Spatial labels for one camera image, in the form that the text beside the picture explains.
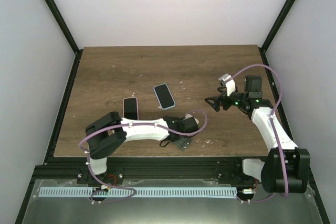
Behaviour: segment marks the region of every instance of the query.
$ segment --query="phone screen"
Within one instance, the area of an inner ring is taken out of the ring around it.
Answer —
[[[135,97],[123,100],[123,117],[131,120],[138,120],[138,100]]]
[[[175,106],[175,101],[167,84],[161,84],[154,87],[156,97],[163,110],[167,110]]]

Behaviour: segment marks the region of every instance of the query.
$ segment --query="wooden surface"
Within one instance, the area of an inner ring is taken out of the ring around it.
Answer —
[[[262,63],[257,46],[164,46],[85,48],[75,78],[55,156],[84,156],[77,147],[85,127],[111,111],[122,115],[122,99],[135,96],[141,120],[165,115],[182,117],[186,111],[202,109],[208,125],[184,151],[174,144],[159,147],[154,140],[122,144],[113,156],[226,156],[267,155],[257,128],[237,108],[215,112],[205,97],[218,95],[218,78],[245,66]],[[243,90],[244,76],[263,78],[264,98],[274,104],[265,70],[251,68],[235,81]],[[176,107],[162,111],[153,92],[167,83]],[[200,113],[194,116],[204,122]]]

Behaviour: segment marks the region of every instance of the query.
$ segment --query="black bracket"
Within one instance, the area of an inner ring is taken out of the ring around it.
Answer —
[[[86,135],[90,135],[102,128],[118,125],[121,118],[118,112],[110,112],[94,123],[86,127]],[[109,135],[107,131],[99,133],[88,140],[90,157],[92,159],[101,159],[110,156],[118,147],[125,142],[126,132],[122,128],[114,129],[114,133]]]
[[[283,151],[290,193],[304,193],[307,189],[310,155],[306,149]],[[285,192],[279,148],[272,148],[261,171],[262,186],[269,193]]]
[[[97,177],[106,184],[121,185],[123,181],[123,169],[108,168],[108,170]],[[81,169],[77,179],[78,185],[101,186],[90,174],[88,169]]]
[[[163,120],[167,123],[167,126],[175,131],[182,133],[192,133],[199,130],[198,124],[194,117],[190,118],[177,118],[174,116],[164,116]],[[191,136],[181,136],[175,133],[169,134],[169,136],[161,141],[160,146],[166,147],[168,143],[174,143],[180,150],[184,151],[192,142]]]

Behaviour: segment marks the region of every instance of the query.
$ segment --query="white backdrop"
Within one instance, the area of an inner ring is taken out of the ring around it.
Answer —
[[[44,0],[0,0],[0,223],[43,162],[74,56]]]
[[[261,44],[285,0],[55,0],[84,46]]]
[[[267,51],[282,80],[294,139],[310,152],[331,223],[336,223],[335,17],[335,0],[297,0]]]

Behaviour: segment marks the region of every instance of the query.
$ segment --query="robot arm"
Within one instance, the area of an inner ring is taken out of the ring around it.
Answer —
[[[246,76],[242,93],[238,92],[234,80],[228,74],[220,77],[219,81],[222,85],[217,88],[220,95],[206,98],[205,101],[215,111],[219,111],[220,107],[224,110],[228,110],[231,106],[238,107],[257,126],[269,152],[264,162],[255,158],[244,159],[244,174],[261,181],[263,188],[269,193],[284,192],[279,148],[270,121],[272,117],[285,156],[289,192],[304,193],[309,174],[309,152],[298,148],[286,134],[276,116],[271,115],[273,106],[269,100],[263,99],[261,77]]]
[[[189,114],[182,118],[165,116],[152,121],[144,121],[121,118],[118,112],[110,112],[87,126],[85,130],[86,135],[88,136],[108,126],[120,124],[126,126],[115,128],[111,134],[104,131],[88,140],[92,171],[95,175],[105,173],[107,170],[107,157],[124,142],[143,139],[157,140],[160,141],[160,146],[164,142],[167,142],[167,144],[171,142],[184,151],[192,141],[191,136],[178,135],[169,132],[169,130],[192,133],[199,129],[198,123],[199,121]]]

